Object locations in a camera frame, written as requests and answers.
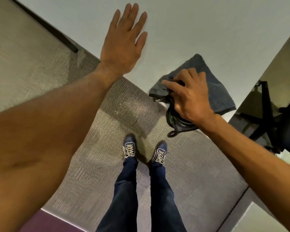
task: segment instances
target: person's left hand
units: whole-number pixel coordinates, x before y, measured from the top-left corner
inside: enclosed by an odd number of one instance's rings
[[[128,3],[121,19],[119,20],[120,11],[116,10],[110,23],[100,59],[101,63],[104,63],[112,71],[114,80],[119,79],[134,68],[145,45],[147,32],[143,32],[140,36],[139,34],[146,22],[147,13],[143,12],[133,27],[138,11],[138,4],[135,3],[131,6]]]

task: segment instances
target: shoelace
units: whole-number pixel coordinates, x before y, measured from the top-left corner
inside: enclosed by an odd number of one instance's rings
[[[125,153],[125,156],[129,157],[129,156],[134,156],[134,150],[133,150],[134,145],[126,145],[126,149],[123,146],[122,149]]]
[[[155,161],[163,164],[164,163],[164,156],[165,156],[164,152],[158,150],[158,154],[157,154]]]

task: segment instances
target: person's right arm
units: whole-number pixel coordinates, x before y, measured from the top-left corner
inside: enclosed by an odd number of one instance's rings
[[[174,80],[163,81],[173,90],[176,111],[192,121],[227,156],[251,189],[290,231],[290,165],[250,140],[214,114],[208,101],[204,72],[182,70]]]

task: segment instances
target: gray cloth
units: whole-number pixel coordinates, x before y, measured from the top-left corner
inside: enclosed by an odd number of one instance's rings
[[[195,54],[192,58],[182,64],[178,69],[162,76],[159,81],[150,89],[149,96],[154,98],[163,98],[169,94],[169,90],[161,83],[162,80],[173,81],[182,69],[195,68],[196,71],[206,73],[206,82],[208,85],[208,98],[211,109],[220,115],[236,109],[235,104],[230,97],[224,85],[209,70],[201,55]]]

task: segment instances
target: person's right hand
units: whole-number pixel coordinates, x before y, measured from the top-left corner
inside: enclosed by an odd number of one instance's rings
[[[120,11],[116,10],[105,37],[100,60],[112,72],[114,81],[129,73],[141,57],[147,32],[139,34],[146,22],[147,13],[143,12],[133,27],[138,11],[137,3],[133,6],[128,3],[119,19]]]
[[[199,127],[214,117],[209,105],[205,72],[198,74],[194,68],[183,69],[173,80],[163,80],[162,84],[174,91],[171,93],[175,101],[174,108],[181,117]],[[176,81],[183,81],[185,86]]]

